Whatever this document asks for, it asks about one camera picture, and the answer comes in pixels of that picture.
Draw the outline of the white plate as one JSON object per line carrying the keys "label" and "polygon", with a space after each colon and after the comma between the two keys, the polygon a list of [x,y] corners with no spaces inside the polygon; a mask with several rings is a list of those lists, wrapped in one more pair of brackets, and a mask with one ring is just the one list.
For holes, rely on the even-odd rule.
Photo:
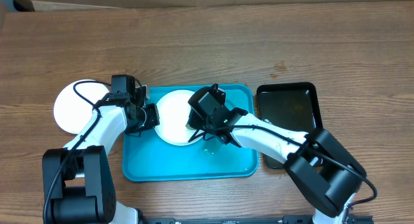
{"label": "white plate", "polygon": [[[92,117],[93,107],[74,92],[75,81],[66,86],[57,96],[54,103],[54,120],[68,133],[79,134]],[[109,90],[104,84],[82,83],[76,86],[77,92],[92,103],[104,97]]]}
{"label": "white plate", "polygon": [[190,90],[176,90],[167,93],[157,102],[159,125],[155,131],[164,142],[175,146],[190,144],[188,140],[195,130],[186,125],[191,111],[188,100],[194,93]]}

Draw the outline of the white plate top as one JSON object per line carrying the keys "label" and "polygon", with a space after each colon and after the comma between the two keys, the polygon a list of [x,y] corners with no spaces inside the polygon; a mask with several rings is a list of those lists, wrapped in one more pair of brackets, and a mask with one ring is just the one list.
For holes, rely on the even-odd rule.
{"label": "white plate top", "polygon": [[[66,86],[57,96],[54,103],[54,120],[68,133],[79,134],[92,117],[93,107],[74,92],[75,81]],[[76,86],[77,92],[92,103],[104,97],[109,90],[104,84],[82,83]]]}

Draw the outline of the green yellow sponge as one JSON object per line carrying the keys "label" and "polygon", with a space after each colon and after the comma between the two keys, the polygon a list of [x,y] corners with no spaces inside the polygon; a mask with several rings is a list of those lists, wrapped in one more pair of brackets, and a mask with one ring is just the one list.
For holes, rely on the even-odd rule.
{"label": "green yellow sponge", "polygon": [[193,128],[189,123],[186,124],[186,127],[190,130],[196,130],[195,128]]}

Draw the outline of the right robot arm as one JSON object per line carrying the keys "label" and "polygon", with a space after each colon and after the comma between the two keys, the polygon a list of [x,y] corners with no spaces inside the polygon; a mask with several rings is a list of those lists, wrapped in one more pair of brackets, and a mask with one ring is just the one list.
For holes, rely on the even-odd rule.
{"label": "right robot arm", "polygon": [[290,131],[244,109],[192,109],[191,140],[210,134],[223,144],[249,148],[279,161],[305,199],[316,209],[313,223],[345,223],[353,197],[367,174],[362,165],[326,129]]}

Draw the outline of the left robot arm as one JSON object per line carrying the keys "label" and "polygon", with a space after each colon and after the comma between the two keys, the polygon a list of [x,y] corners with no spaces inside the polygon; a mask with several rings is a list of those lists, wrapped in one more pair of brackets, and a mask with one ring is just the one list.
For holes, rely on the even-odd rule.
{"label": "left robot arm", "polygon": [[95,106],[72,141],[43,155],[44,223],[137,223],[137,211],[116,200],[107,155],[122,133],[158,124],[155,104]]}

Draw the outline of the teal plastic serving tray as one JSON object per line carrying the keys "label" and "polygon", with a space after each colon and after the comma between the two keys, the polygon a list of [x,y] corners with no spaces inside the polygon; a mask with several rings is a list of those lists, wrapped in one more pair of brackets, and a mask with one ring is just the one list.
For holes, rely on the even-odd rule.
{"label": "teal plastic serving tray", "polygon": [[258,165],[257,151],[217,139],[175,146],[154,129],[124,137],[122,170],[134,182],[246,177]]}

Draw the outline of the black water tray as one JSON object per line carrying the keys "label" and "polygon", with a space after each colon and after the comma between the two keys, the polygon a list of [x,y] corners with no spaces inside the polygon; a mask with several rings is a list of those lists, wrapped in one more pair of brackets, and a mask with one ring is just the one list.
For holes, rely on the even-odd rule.
{"label": "black water tray", "polygon": [[307,133],[323,127],[316,87],[310,82],[261,85],[256,96],[261,120]]}

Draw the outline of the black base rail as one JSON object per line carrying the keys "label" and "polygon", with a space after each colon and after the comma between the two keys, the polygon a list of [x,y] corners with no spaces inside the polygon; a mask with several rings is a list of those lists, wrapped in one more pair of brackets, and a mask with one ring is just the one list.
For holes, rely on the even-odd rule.
{"label": "black base rail", "polygon": [[284,216],[282,218],[238,218],[238,219],[174,219],[145,218],[139,224],[311,224],[311,215]]}

